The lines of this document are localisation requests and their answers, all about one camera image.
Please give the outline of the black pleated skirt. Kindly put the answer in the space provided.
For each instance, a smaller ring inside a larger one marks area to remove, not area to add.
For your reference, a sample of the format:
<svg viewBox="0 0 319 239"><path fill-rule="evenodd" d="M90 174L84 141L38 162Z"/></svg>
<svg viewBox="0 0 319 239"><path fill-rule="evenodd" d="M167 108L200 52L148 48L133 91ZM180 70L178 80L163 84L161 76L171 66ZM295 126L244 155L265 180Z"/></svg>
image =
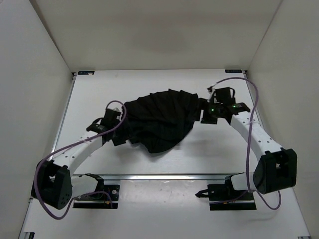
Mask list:
<svg viewBox="0 0 319 239"><path fill-rule="evenodd" d="M151 154L172 149L199 120L203 101L198 94L169 89L125 102L132 130L129 142L143 145Z"/></svg>

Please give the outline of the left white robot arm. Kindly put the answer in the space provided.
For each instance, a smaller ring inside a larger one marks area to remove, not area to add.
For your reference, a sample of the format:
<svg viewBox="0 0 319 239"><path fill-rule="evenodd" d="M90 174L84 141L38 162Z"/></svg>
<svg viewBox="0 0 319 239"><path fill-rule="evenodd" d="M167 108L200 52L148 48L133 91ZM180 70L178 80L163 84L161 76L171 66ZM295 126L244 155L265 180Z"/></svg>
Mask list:
<svg viewBox="0 0 319 239"><path fill-rule="evenodd" d="M118 123L114 127L92 123L84 135L71 145L65 146L42 159L35 171L31 195L53 218L49 207L69 210L71 202L83 195L99 198L104 194L101 177L86 173L75 176L77 168L105 143L112 141L115 146L124 144L132 135L127 123Z"/></svg>

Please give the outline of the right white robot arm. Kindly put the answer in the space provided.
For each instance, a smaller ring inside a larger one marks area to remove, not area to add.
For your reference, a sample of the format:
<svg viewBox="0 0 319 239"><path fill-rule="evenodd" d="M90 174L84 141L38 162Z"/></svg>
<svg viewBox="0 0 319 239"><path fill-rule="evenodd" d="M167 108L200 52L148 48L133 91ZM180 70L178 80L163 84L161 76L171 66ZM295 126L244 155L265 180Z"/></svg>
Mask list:
<svg viewBox="0 0 319 239"><path fill-rule="evenodd" d="M217 124L225 119L247 142L248 152L253 152L258 160L254 172L227 176L219 192L228 199L236 199L248 190L261 194L292 188L297 179L297 154L293 149L284 149L275 142L253 118L245 103L203 103L205 124Z"/></svg>

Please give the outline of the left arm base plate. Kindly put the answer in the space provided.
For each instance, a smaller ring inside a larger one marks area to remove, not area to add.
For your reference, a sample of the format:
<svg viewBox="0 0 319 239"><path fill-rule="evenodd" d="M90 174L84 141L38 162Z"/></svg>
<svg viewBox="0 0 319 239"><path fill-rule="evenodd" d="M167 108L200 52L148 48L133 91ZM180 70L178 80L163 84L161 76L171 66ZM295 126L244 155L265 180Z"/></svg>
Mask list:
<svg viewBox="0 0 319 239"><path fill-rule="evenodd" d="M75 209L117 209L120 195L120 181L105 180L104 192L95 195L80 196L73 201Z"/></svg>

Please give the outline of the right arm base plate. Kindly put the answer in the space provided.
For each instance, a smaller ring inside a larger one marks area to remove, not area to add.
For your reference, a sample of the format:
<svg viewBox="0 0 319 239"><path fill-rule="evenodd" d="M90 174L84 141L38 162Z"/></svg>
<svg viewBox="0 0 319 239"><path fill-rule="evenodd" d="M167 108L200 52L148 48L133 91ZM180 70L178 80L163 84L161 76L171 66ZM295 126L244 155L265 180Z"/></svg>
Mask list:
<svg viewBox="0 0 319 239"><path fill-rule="evenodd" d="M210 211L257 210L253 193L236 191L226 184L207 185Z"/></svg>

